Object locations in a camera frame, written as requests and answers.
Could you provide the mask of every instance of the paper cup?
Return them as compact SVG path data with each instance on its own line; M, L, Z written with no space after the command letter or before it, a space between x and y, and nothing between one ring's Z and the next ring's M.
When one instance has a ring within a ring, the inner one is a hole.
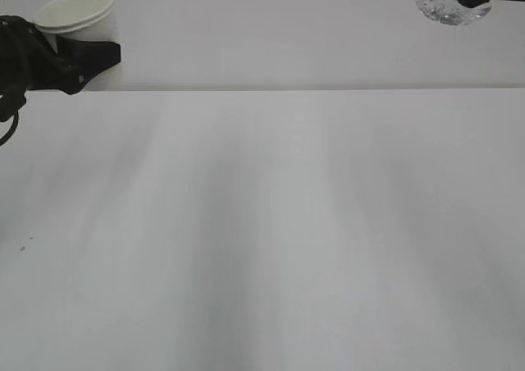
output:
M53 0L34 17L37 28L57 50L56 36L80 41L118 43L115 0ZM95 77L86 90L109 90L121 85L122 68L115 66Z

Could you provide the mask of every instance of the white tabletop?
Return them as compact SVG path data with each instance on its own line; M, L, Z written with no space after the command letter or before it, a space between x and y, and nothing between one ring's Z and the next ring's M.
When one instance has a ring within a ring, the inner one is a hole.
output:
M0 369L524 369L524 99L30 95Z

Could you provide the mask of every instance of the white paper cup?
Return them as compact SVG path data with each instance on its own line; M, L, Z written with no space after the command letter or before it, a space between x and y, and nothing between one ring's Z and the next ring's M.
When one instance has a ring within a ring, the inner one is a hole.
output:
M113 11L115 0L53 0L34 17L37 28L57 49L56 36L80 41L118 43ZM109 90L121 85L122 68L115 66L94 78L86 90Z

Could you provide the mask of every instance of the black cable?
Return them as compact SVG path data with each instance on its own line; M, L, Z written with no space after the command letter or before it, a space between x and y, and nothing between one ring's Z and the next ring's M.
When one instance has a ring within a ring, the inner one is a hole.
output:
M22 92L22 99L25 103L24 92L25 92L25 89L27 88L27 85L29 84L29 79L30 79L29 59L25 55L25 50L24 50L24 46L22 42L18 39L16 34L9 29L9 24L5 21L1 21L0 27L2 27L2 30L4 30L4 32L7 34L7 37L14 43L16 51L18 51L18 54L21 60L21 70L22 70L23 84L24 84L23 92ZM9 128L7 133L0 138L0 147L2 147L7 141L9 141L9 139L15 134L16 129L18 128L19 121L20 121L20 114L18 113L18 109L16 109L12 115L11 127Z
M9 139L15 134L16 128L18 127L18 122L20 120L20 114L15 112L12 117L11 127L5 135L0 138L0 147L2 147Z

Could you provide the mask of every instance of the plastic water bottle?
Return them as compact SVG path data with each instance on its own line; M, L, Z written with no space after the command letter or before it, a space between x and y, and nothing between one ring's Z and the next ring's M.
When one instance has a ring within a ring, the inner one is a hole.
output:
M468 8L457 0L416 0L419 10L433 21L446 25L469 25L486 16L492 9L490 3Z

